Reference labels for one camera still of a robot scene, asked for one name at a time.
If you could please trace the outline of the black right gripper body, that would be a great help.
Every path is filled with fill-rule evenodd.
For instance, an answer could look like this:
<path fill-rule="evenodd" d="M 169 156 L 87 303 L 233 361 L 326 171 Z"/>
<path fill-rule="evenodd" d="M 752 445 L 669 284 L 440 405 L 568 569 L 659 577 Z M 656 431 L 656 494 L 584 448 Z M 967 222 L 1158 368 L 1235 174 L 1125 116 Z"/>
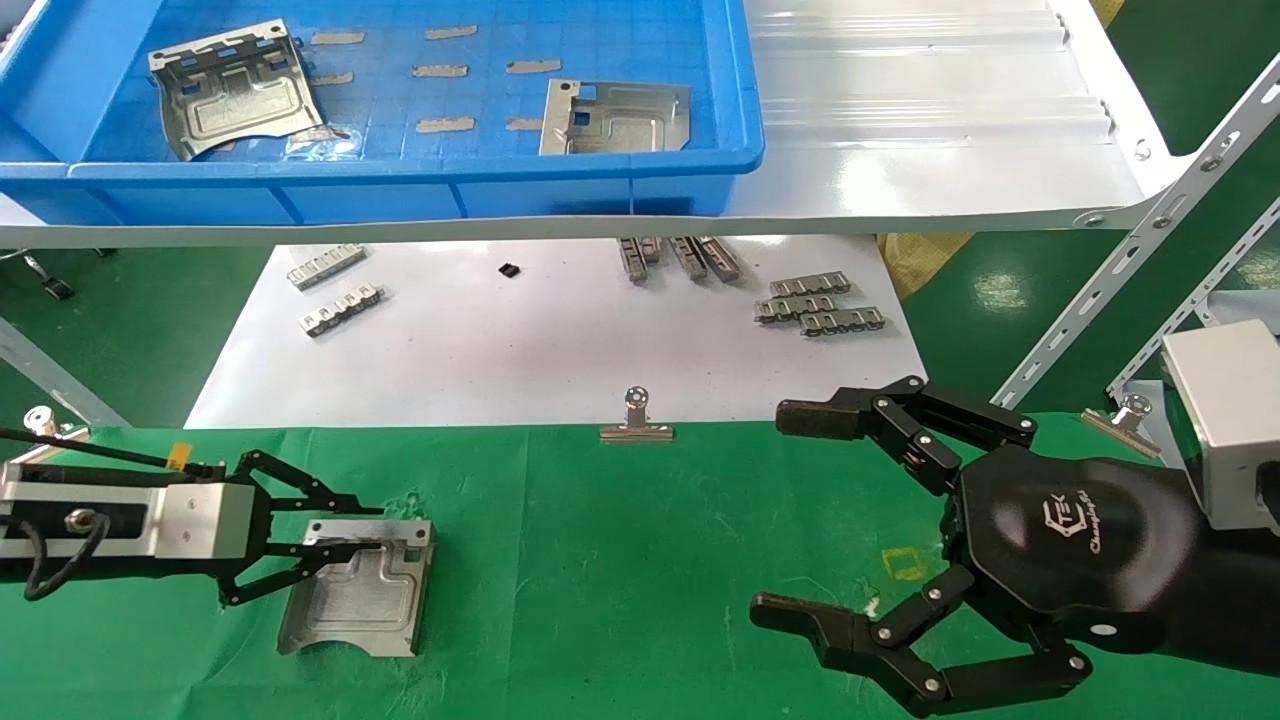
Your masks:
<path fill-rule="evenodd" d="M 1174 655 L 1202 621 L 1202 512 L 1180 471 L 1007 446 L 963 470 L 954 506 L 966 602 L 1014 641 Z"/>

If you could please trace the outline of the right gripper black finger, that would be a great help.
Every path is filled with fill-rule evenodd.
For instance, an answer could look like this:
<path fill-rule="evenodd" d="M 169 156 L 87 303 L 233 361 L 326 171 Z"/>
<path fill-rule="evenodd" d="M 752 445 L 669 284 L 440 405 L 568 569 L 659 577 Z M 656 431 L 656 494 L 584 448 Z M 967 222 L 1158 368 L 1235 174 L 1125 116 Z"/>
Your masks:
<path fill-rule="evenodd" d="M 938 436 L 984 452 L 1032 446 L 1037 423 L 918 375 L 878 388 L 841 387 L 826 401 L 787 398 L 774 428 L 783 436 L 873 441 L 933 496 L 954 495 L 963 461 Z"/>
<path fill-rule="evenodd" d="M 755 626 L 805 638 L 818 664 L 878 685 L 914 717 L 945 716 L 1056 700 L 1092 673 L 1092 662 L 1051 626 L 1028 626 L 1029 653 L 937 669 L 913 648 L 955 612 L 977 585 L 951 566 L 879 620 L 829 603 L 758 593 Z"/>

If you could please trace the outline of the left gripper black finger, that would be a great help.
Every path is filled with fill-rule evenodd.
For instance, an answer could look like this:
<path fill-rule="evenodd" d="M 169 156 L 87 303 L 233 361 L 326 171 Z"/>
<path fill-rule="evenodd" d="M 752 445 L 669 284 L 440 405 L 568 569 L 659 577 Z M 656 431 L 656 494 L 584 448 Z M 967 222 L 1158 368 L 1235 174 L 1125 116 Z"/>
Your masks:
<path fill-rule="evenodd" d="M 294 491 L 294 497 L 274 498 L 255 474 Z M 261 450 L 243 454 L 236 465 L 236 483 L 252 489 L 251 518 L 271 518 L 274 512 L 335 512 L 353 516 L 381 516 L 385 510 L 364 505 L 356 495 L 338 493 L 317 477 L 284 462 Z"/>
<path fill-rule="evenodd" d="M 380 550 L 381 542 L 370 539 L 321 539 L 317 544 L 274 543 L 269 539 L 237 538 L 218 546 L 227 557 L 219 559 L 218 594 L 223 606 L 239 606 L 283 591 L 319 574 L 333 564 L 348 562 L 364 551 Z M 293 564 L 239 584 L 237 577 L 264 557 L 291 559 Z"/>

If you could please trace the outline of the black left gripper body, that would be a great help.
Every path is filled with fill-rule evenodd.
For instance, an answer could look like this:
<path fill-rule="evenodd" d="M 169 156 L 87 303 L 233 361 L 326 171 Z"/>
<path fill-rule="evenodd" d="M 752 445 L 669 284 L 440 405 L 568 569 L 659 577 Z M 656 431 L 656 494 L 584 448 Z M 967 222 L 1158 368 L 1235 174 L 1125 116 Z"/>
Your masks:
<path fill-rule="evenodd" d="M 3 470 L 3 580 L 45 585 L 76 560 L 68 580 L 200 574 L 224 568 L 221 541 L 266 541 L 270 518 L 251 518 L 252 489 L 225 478 L 106 468 Z"/>

